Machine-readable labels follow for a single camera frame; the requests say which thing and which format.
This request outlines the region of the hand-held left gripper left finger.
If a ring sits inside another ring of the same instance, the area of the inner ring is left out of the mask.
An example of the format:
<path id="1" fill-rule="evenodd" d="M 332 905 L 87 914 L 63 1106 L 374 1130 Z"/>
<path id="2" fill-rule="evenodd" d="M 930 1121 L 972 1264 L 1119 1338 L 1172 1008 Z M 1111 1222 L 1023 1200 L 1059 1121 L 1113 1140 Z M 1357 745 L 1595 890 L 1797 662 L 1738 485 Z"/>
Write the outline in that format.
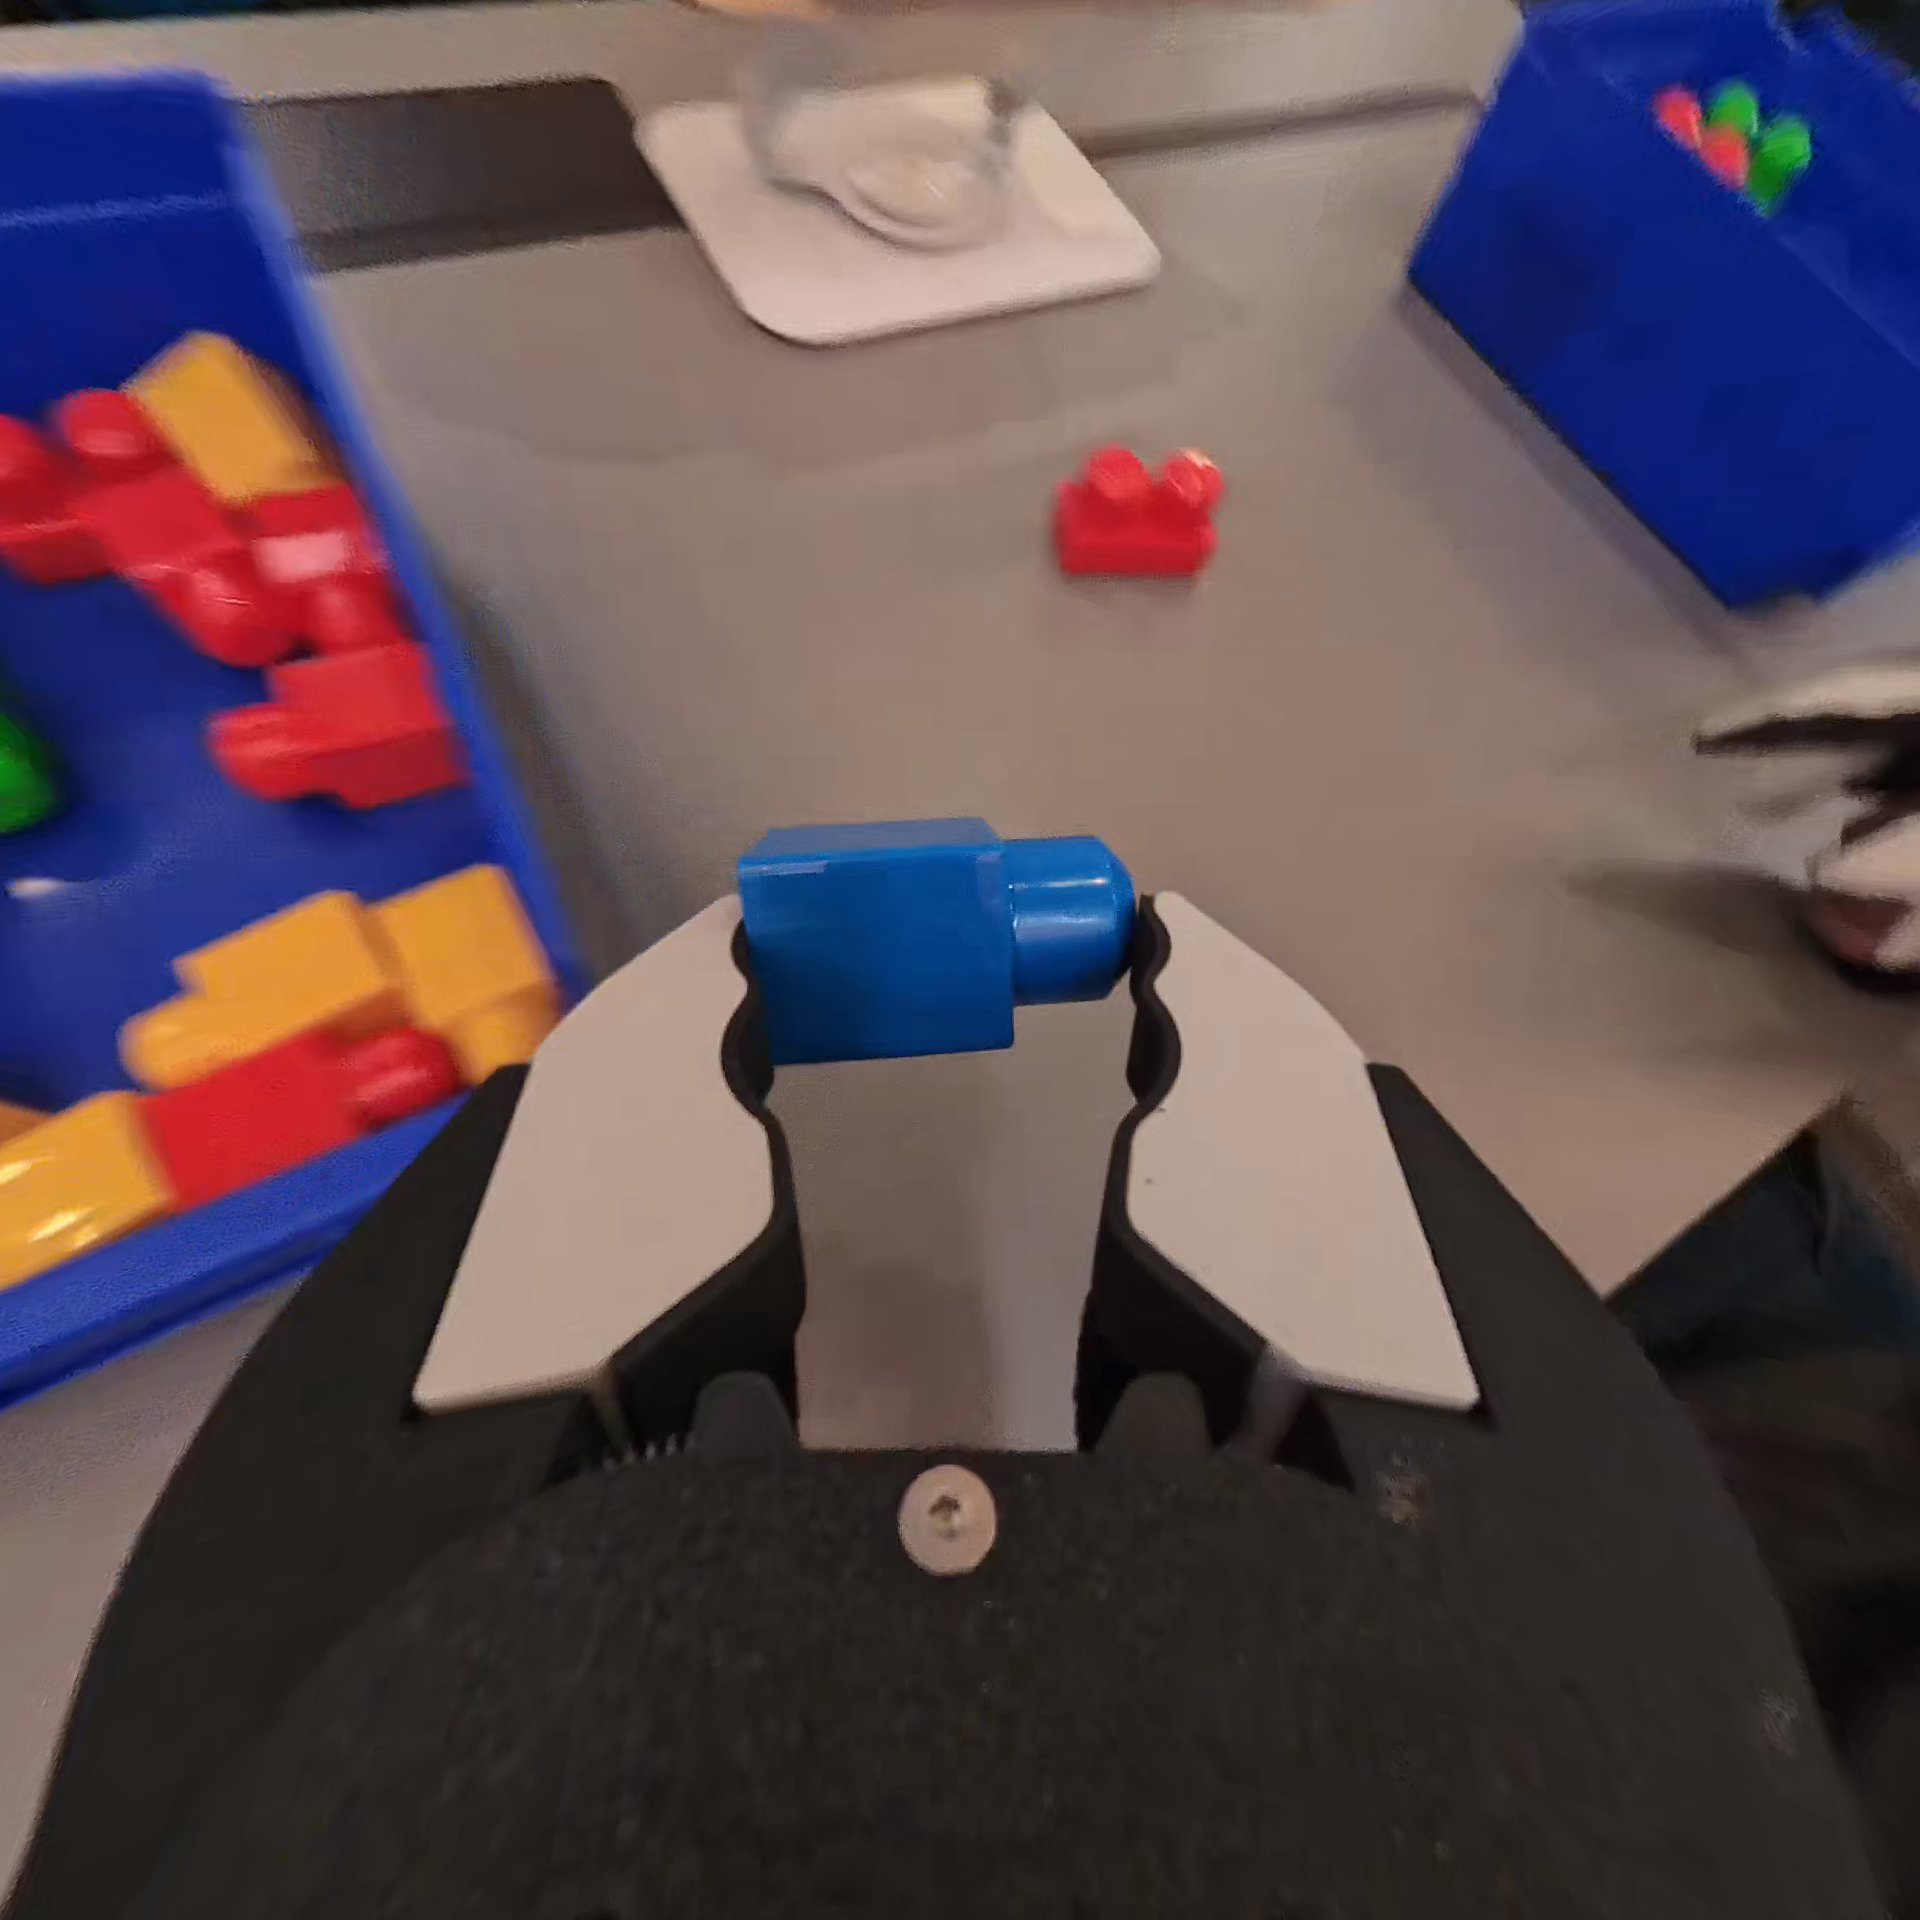
<path id="1" fill-rule="evenodd" d="M 416 1372 L 422 1414 L 583 1394 L 646 1452 L 743 1376 L 799 1426 L 804 1241 L 744 926 L 718 899 L 536 1051 Z"/>

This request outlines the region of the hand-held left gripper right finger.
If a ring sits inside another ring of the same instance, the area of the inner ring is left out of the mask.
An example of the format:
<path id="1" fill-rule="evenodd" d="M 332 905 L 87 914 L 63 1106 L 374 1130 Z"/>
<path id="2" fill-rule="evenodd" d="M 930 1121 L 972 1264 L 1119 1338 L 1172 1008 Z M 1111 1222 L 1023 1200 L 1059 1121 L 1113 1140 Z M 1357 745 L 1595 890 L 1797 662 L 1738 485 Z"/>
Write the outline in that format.
<path id="1" fill-rule="evenodd" d="M 1077 1350 L 1090 1452 L 1147 1378 L 1280 1450 L 1319 1392 L 1470 1417 L 1480 1387 L 1368 1055 L 1179 893 L 1137 917 L 1130 1106 Z"/>

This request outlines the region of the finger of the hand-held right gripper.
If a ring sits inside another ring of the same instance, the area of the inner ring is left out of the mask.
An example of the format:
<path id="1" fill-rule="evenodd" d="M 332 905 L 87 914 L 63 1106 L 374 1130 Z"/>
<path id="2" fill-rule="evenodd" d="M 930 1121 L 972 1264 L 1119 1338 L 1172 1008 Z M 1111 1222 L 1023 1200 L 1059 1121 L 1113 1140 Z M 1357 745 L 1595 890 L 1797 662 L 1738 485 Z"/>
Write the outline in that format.
<path id="1" fill-rule="evenodd" d="M 1694 729 L 1697 753 L 1914 753 L 1918 669 L 1840 666 Z"/>
<path id="2" fill-rule="evenodd" d="M 1749 741 L 1724 757 L 1756 768 L 1740 802 L 1749 819 L 1854 819 L 1917 806 L 1914 741 Z"/>

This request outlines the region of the blue one-stud toy block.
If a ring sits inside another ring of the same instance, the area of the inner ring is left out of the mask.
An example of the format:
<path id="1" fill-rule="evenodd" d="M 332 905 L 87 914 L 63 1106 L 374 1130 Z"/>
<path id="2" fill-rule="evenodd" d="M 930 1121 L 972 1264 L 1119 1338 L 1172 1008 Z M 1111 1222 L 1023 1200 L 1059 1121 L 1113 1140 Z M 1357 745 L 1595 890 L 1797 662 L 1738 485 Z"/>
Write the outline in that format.
<path id="1" fill-rule="evenodd" d="M 1139 917 L 1103 838 L 983 819 L 772 829 L 735 890 L 778 1069 L 1011 1051 L 1023 1010 L 1113 995 Z"/>

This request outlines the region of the blue plastic bin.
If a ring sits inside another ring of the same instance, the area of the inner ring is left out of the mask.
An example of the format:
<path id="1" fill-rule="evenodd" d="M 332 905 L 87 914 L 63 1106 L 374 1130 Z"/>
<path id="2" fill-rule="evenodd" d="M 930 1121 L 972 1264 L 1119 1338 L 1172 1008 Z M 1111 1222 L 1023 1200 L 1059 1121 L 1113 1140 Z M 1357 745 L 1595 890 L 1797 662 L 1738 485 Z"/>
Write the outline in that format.
<path id="1" fill-rule="evenodd" d="M 1772 210 L 1663 128 L 1746 84 L 1809 127 Z M 1526 12 L 1413 291 L 1730 610 L 1917 557 L 1917 74 L 1823 9 Z"/>
<path id="2" fill-rule="evenodd" d="M 509 738 L 241 103 L 190 70 L 17 74 L 2 132 L 4 416 L 107 386 L 190 330 L 288 374 L 373 508 L 473 770 L 373 814 L 257 802 L 200 741 L 244 699 L 241 674 L 132 586 L 4 581 L 4 692 L 53 741 L 68 793 L 56 820 L 4 840 L 4 1095 L 60 1108 L 124 1087 L 122 1023 L 207 939 L 480 861 L 513 876 L 581 995 L 581 941 Z"/>

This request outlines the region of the person's right hand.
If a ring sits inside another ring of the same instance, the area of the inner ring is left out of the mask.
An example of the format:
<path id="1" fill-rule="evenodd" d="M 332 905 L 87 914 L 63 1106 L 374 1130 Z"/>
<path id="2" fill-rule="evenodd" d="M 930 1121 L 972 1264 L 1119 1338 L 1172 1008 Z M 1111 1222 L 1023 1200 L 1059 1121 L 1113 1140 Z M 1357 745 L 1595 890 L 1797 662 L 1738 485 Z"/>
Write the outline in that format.
<path id="1" fill-rule="evenodd" d="M 1833 962 L 1860 977 L 1917 978 L 1918 909 L 1908 901 L 1819 893 L 1809 926 Z"/>

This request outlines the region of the person's blue jeans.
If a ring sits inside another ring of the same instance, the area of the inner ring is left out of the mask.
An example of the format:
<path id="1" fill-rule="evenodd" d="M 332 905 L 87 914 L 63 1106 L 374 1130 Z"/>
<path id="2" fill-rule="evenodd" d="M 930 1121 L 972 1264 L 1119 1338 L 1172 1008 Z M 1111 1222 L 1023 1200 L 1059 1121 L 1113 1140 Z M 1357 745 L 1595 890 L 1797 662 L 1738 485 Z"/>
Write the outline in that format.
<path id="1" fill-rule="evenodd" d="M 1843 1108 L 1815 1121 L 1610 1299 L 1669 1378 L 1917 1357 L 1917 1192 Z"/>

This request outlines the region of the pile of colourful toy blocks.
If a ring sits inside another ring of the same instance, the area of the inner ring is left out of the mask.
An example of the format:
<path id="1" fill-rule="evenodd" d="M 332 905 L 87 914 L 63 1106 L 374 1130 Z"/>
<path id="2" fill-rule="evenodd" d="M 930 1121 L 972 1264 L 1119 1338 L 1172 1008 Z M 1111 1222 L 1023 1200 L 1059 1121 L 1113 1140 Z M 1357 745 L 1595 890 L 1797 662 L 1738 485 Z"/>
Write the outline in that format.
<path id="1" fill-rule="evenodd" d="M 340 444 L 288 376 L 188 332 L 119 388 L 4 416 L 4 581 L 132 588 L 254 697 L 197 722 L 244 823 L 457 800 L 474 764 Z M 122 1084 L 4 1097 L 4 1291 L 186 1220 L 526 1065 L 565 990 L 497 861 L 332 882 L 199 941 L 112 1038 Z"/>

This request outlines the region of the person's dark clothing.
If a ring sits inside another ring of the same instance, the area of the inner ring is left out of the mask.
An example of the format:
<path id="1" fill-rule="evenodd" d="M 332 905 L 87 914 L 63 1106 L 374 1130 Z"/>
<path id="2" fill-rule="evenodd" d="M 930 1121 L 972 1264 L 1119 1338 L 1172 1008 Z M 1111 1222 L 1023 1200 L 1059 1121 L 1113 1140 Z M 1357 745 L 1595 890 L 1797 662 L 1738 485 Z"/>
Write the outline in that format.
<path id="1" fill-rule="evenodd" d="M 1918 1915 L 1918 1358 L 1825 1352 L 1682 1387 L 1779 1590 L 1892 1917 Z"/>

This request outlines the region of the white stand with wooden board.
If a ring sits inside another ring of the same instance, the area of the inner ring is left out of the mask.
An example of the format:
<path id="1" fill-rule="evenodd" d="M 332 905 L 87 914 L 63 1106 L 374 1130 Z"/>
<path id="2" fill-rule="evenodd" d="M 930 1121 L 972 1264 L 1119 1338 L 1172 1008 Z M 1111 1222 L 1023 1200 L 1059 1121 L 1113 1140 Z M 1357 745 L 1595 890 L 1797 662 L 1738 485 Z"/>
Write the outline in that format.
<path id="1" fill-rule="evenodd" d="M 1040 100 L 1057 5 L 690 5 L 729 94 L 636 152 L 732 304 L 828 350 L 1137 295 L 1163 253 Z"/>

